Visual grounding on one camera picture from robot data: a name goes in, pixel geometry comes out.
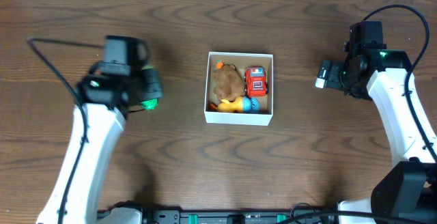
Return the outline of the brown plush toy with orange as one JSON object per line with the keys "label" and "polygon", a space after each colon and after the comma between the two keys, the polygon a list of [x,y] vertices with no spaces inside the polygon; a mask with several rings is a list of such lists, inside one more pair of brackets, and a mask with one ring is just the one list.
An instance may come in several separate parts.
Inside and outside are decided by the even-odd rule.
{"label": "brown plush toy with orange", "polygon": [[235,65],[223,64],[214,74],[215,86],[213,92],[219,101],[225,99],[234,101],[245,95],[245,82],[242,80]]}

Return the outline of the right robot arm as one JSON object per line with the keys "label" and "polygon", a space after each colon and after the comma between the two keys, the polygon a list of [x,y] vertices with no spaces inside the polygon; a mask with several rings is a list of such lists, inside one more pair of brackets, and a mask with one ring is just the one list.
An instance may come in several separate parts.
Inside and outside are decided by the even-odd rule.
{"label": "right robot arm", "polygon": [[340,211],[384,214],[422,223],[436,222],[436,161],[424,139],[436,135],[417,95],[405,51],[389,50],[380,21],[350,27],[346,60],[322,62],[315,83],[354,98],[371,100],[380,114],[393,163],[371,197],[340,201]]}

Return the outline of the red toy fire truck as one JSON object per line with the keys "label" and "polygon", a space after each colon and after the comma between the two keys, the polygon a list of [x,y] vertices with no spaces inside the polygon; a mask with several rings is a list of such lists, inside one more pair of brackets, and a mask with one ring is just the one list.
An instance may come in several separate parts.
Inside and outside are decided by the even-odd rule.
{"label": "red toy fire truck", "polygon": [[268,94],[266,71],[261,66],[250,66],[244,73],[245,92],[249,98]]}

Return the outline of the green ridged round toy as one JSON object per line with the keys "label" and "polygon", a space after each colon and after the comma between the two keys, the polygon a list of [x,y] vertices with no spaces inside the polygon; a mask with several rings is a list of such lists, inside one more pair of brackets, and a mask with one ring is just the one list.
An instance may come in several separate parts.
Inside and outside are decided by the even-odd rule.
{"label": "green ridged round toy", "polygon": [[153,98],[150,100],[145,100],[143,102],[141,102],[141,107],[147,111],[151,111],[154,110],[157,106],[158,106],[158,99],[157,98]]}

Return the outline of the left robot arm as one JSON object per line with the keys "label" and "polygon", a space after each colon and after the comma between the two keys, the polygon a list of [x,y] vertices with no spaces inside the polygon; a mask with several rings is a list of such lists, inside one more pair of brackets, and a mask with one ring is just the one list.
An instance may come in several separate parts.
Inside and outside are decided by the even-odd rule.
{"label": "left robot arm", "polygon": [[100,211],[104,179],[129,114],[157,107],[163,91],[146,41],[107,36],[103,59],[72,87],[29,38],[31,50],[74,98],[72,133],[58,179],[38,223],[147,223],[143,208],[126,202]]}

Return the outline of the orange blue toy duck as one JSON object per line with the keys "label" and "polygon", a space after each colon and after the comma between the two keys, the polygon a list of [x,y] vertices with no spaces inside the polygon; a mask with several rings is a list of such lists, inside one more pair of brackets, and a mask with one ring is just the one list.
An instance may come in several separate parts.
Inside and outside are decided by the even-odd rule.
{"label": "orange blue toy duck", "polygon": [[210,103],[209,107],[213,111],[223,113],[254,113],[260,112],[260,104],[256,98],[238,96],[234,101],[222,99],[219,104]]}

